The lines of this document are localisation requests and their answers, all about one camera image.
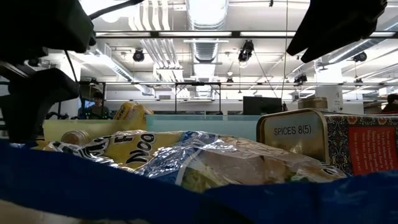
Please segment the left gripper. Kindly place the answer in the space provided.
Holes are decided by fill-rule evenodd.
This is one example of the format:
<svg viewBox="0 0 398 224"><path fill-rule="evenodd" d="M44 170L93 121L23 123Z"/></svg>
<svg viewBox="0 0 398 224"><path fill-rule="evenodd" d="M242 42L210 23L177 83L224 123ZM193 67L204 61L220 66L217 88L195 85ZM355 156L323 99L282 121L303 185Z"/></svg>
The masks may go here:
<svg viewBox="0 0 398 224"><path fill-rule="evenodd" d="M50 68L9 83L0 96L0 109L10 142L34 140L51 107L79 97L80 86L63 71Z"/></svg>

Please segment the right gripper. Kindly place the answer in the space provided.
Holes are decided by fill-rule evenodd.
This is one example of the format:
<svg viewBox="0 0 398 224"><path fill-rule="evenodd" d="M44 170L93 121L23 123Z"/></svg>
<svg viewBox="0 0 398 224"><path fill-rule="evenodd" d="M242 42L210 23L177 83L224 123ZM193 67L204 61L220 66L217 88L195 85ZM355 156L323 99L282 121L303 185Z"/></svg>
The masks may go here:
<svg viewBox="0 0 398 224"><path fill-rule="evenodd" d="M301 51L302 62L310 62L336 49L366 39L375 31L377 20L384 13L387 0L310 0L295 35L287 48L289 55ZM360 30L336 31L341 22Z"/></svg>

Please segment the orange yellow ramen pack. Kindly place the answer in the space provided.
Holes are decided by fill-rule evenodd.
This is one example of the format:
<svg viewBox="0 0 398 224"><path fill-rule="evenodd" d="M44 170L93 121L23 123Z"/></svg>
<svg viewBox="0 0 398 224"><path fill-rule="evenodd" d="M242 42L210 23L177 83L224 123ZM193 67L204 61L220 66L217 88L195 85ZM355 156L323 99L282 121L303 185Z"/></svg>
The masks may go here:
<svg viewBox="0 0 398 224"><path fill-rule="evenodd" d="M134 108L137 106L137 103L125 102L120 108L117 110L114 115L115 120L130 120L133 118Z"/></svg>

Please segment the pale yellow ramen pack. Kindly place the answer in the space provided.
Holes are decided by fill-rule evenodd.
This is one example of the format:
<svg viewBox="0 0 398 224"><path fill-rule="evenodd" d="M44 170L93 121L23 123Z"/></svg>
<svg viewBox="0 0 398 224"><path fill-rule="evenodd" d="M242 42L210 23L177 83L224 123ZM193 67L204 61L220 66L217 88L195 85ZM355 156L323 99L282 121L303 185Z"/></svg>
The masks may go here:
<svg viewBox="0 0 398 224"><path fill-rule="evenodd" d="M134 124L136 129L146 130L147 129L147 115L154 114L152 110L148 110L143 105L137 104L134 107Z"/></svg>

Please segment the person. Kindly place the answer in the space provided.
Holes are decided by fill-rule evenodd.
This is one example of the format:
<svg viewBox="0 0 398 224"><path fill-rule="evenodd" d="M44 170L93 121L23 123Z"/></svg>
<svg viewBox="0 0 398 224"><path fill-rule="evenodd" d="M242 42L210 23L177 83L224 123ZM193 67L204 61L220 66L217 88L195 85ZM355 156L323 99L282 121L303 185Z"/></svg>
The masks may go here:
<svg viewBox="0 0 398 224"><path fill-rule="evenodd" d="M83 117L86 119L108 119L110 118L109 108L103 104L103 94L96 91L93 94L94 104L83 110Z"/></svg>
<svg viewBox="0 0 398 224"><path fill-rule="evenodd" d="M398 113L398 94L387 96L387 105L382 109L383 113Z"/></svg>

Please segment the round tan ridged object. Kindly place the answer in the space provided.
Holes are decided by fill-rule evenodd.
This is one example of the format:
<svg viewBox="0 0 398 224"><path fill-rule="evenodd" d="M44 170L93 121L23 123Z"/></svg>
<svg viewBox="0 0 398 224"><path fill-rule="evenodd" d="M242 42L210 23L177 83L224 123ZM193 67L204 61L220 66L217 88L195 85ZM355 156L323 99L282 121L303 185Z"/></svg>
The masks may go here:
<svg viewBox="0 0 398 224"><path fill-rule="evenodd" d="M84 130L68 131L61 138L61 142L79 146L88 144L90 141L90 135Z"/></svg>

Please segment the yellow plastic bin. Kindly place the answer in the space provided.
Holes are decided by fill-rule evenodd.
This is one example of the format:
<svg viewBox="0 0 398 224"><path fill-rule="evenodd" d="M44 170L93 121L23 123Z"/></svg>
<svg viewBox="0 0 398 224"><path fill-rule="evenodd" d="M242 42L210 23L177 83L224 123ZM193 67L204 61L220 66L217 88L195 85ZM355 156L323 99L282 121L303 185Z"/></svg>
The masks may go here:
<svg viewBox="0 0 398 224"><path fill-rule="evenodd" d="M43 124L44 138L46 141L60 141L62 136L69 131L78 130L88 133L91 139L108 136L118 131L146 130L145 120L46 120Z"/></svg>

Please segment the black monitor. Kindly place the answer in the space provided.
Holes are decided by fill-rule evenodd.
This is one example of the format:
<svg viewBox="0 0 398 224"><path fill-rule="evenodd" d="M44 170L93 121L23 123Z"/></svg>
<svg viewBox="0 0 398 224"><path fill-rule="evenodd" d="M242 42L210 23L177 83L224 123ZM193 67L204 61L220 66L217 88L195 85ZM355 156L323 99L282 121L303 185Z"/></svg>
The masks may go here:
<svg viewBox="0 0 398 224"><path fill-rule="evenodd" d="M282 100L280 98L243 97L243 115L264 115L280 112L282 112Z"/></svg>

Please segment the patterned red spice tin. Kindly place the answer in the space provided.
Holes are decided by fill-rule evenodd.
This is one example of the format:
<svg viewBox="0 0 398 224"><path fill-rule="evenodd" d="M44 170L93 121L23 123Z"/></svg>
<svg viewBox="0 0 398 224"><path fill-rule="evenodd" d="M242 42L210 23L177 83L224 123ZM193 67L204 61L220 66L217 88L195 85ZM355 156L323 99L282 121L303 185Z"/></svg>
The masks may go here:
<svg viewBox="0 0 398 224"><path fill-rule="evenodd" d="M312 157L348 175L398 170L398 114L314 108L261 116L256 140Z"/></svg>

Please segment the teal plastic bin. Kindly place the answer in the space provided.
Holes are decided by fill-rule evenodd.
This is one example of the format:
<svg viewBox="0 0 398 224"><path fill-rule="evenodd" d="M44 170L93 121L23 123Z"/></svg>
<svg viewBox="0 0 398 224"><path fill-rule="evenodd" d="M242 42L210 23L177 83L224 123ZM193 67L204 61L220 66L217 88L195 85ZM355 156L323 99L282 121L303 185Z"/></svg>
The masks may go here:
<svg viewBox="0 0 398 224"><path fill-rule="evenodd" d="M204 131L256 140L259 115L147 115L148 131Z"/></svg>

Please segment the blue yellow ramen pack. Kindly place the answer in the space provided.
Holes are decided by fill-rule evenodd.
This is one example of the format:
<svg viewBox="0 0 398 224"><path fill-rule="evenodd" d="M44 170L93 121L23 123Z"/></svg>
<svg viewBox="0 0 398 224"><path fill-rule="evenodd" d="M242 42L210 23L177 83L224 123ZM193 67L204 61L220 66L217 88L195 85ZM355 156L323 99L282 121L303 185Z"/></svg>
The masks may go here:
<svg viewBox="0 0 398 224"><path fill-rule="evenodd" d="M0 224L398 224L398 170L196 131L0 140Z"/></svg>

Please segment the black aluminium table frame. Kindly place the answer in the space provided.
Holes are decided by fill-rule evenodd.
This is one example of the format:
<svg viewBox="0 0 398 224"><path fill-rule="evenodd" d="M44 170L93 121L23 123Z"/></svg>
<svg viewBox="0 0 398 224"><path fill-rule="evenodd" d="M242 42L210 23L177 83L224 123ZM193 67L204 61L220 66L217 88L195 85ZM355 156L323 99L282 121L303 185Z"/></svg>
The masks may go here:
<svg viewBox="0 0 398 224"><path fill-rule="evenodd" d="M225 31L225 30L152 30L152 31L97 31L97 39L146 39L146 38L171 38L171 39L184 39L184 38L264 38L264 39L284 39L292 38L295 32L292 31Z"/></svg>

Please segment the background black frame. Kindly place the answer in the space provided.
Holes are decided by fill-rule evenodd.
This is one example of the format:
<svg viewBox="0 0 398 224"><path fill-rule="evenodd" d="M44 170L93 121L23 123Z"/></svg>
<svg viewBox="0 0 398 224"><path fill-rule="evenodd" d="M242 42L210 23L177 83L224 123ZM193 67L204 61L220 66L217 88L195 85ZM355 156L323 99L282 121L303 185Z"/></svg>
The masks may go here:
<svg viewBox="0 0 398 224"><path fill-rule="evenodd" d="M78 84L80 85L95 85L99 84L103 86L103 91L106 91L106 87L109 85L114 86L124 86L124 85L134 85L139 87L143 86L174 86L174 89L177 90L179 85L190 85L190 86L218 86L218 94L219 94L219 113L222 113L221 110L221 82L83 82L79 81Z"/></svg>

